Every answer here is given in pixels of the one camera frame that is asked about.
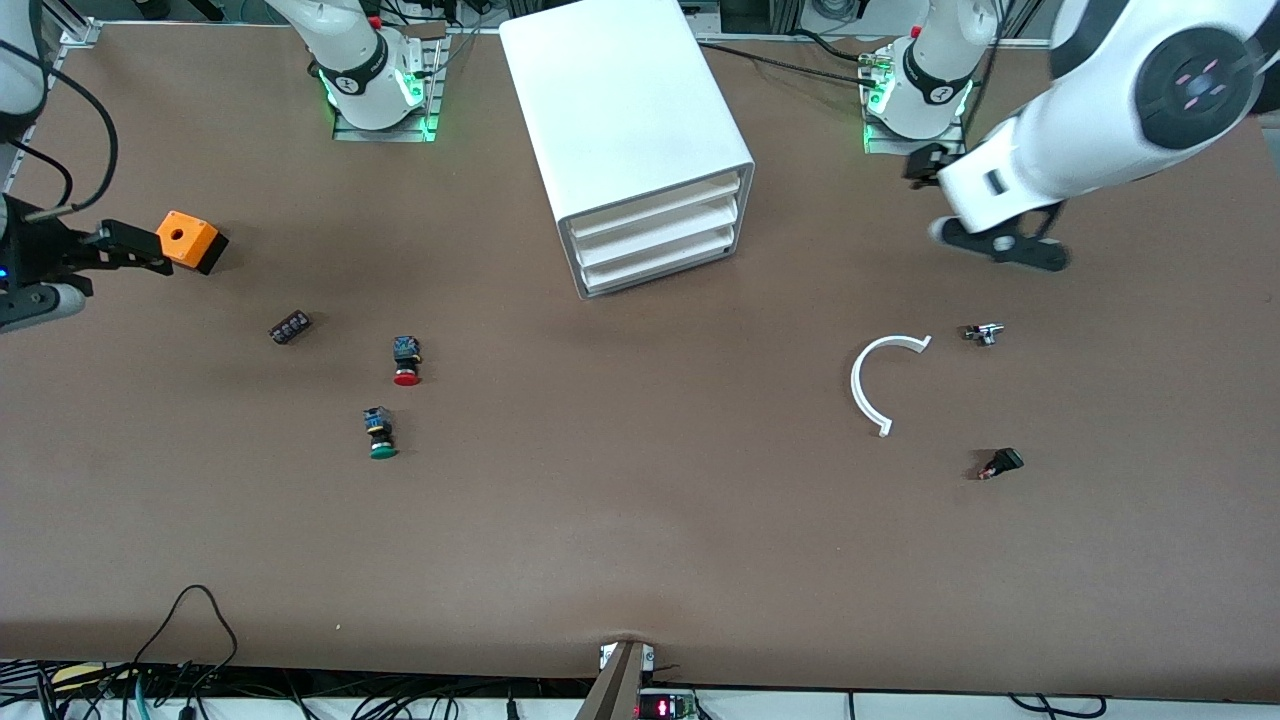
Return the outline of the white plastic drawer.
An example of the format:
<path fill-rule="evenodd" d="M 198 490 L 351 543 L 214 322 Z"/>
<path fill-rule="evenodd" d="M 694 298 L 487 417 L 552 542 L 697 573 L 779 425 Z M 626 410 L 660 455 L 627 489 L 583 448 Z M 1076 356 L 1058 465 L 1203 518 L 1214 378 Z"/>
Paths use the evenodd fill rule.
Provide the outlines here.
<path fill-rule="evenodd" d="M 736 229 L 722 225 L 676 240 L 643 243 L 635 236 L 579 252 L 581 295 L 594 297 L 714 261 L 733 251 Z"/>
<path fill-rule="evenodd" d="M 689 236 L 735 225 L 740 214 L 735 197 L 698 202 L 645 220 L 604 231 L 589 237 L 573 237 L 573 254 L 584 268 L 637 256 Z"/>
<path fill-rule="evenodd" d="M 566 222 L 566 228 L 575 238 L 585 240 L 605 232 L 620 231 L 639 222 L 663 217 L 667 213 L 692 208 L 701 202 L 733 197 L 740 191 L 740 187 L 741 176 L 739 173 L 724 173 L 646 197 L 621 202 L 613 208 L 570 218 Z"/>

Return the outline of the white drawer cabinet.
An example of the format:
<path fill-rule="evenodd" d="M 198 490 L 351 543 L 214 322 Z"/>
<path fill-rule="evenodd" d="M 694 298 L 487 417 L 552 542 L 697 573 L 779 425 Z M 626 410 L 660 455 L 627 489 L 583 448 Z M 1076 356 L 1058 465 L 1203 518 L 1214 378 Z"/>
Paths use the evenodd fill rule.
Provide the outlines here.
<path fill-rule="evenodd" d="M 586 213 L 739 173 L 737 238 L 714 261 L 736 252 L 755 163 L 678 0 L 576 0 L 498 35 L 582 299 L 607 295 L 581 295 L 566 222 Z"/>

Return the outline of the white semicircular clamp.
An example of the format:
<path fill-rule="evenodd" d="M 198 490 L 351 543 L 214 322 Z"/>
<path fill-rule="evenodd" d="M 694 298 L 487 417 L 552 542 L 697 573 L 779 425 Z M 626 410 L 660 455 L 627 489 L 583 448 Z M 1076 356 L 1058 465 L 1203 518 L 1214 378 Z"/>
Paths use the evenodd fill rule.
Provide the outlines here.
<path fill-rule="evenodd" d="M 849 373 L 849 388 L 858 411 L 876 427 L 877 436 L 887 438 L 893 429 L 893 419 L 881 413 L 868 398 L 863 384 L 863 369 L 867 359 L 881 348 L 905 348 L 913 354 L 923 354 L 932 343 L 933 337 L 924 334 L 914 337 L 909 334 L 887 334 L 867 343 L 855 357 Z"/>

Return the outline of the device with red display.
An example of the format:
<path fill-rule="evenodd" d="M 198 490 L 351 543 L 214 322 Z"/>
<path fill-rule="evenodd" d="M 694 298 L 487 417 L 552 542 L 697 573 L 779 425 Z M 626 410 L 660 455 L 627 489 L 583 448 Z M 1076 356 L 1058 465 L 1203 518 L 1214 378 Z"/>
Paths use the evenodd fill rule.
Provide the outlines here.
<path fill-rule="evenodd" d="M 692 692 L 644 691 L 637 694 L 634 720 L 699 720 Z"/>

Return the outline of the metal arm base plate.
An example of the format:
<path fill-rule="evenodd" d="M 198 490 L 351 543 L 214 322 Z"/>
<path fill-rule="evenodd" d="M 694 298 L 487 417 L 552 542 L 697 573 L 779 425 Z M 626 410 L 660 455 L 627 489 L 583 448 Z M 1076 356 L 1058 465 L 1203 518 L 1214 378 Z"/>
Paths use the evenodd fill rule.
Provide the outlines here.
<path fill-rule="evenodd" d="M 900 37 L 876 51 L 870 65 L 858 72 L 872 86 L 860 90 L 863 150 L 868 155 L 906 156 L 931 143 L 948 151 L 963 146 L 963 114 L 973 81 L 920 91 L 905 77 L 904 55 L 911 38 Z"/>
<path fill-rule="evenodd" d="M 342 111 L 340 101 L 326 88 L 332 108 L 332 137 L 348 142 L 430 143 L 436 138 L 445 88 L 452 40 L 403 37 L 390 51 L 384 76 L 396 86 L 396 95 L 381 101 L 404 114 L 381 128 L 362 128 Z"/>

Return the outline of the orange button enclosure box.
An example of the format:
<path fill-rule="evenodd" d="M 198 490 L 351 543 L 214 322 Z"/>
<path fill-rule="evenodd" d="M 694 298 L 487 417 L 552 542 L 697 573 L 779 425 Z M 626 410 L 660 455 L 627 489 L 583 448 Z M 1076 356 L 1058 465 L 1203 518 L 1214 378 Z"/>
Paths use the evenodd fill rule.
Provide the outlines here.
<path fill-rule="evenodd" d="M 229 240 L 211 223 L 170 210 L 156 229 L 163 255 L 184 269 L 211 275 Z"/>

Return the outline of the aluminium frame rail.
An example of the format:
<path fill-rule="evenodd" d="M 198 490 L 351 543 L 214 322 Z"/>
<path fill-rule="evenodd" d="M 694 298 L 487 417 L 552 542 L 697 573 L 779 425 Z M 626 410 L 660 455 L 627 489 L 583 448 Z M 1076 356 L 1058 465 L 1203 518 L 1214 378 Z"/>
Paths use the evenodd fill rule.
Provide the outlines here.
<path fill-rule="evenodd" d="M 67 1 L 0 0 L 0 143 L 19 141 L 44 111 L 52 51 L 95 32 Z"/>

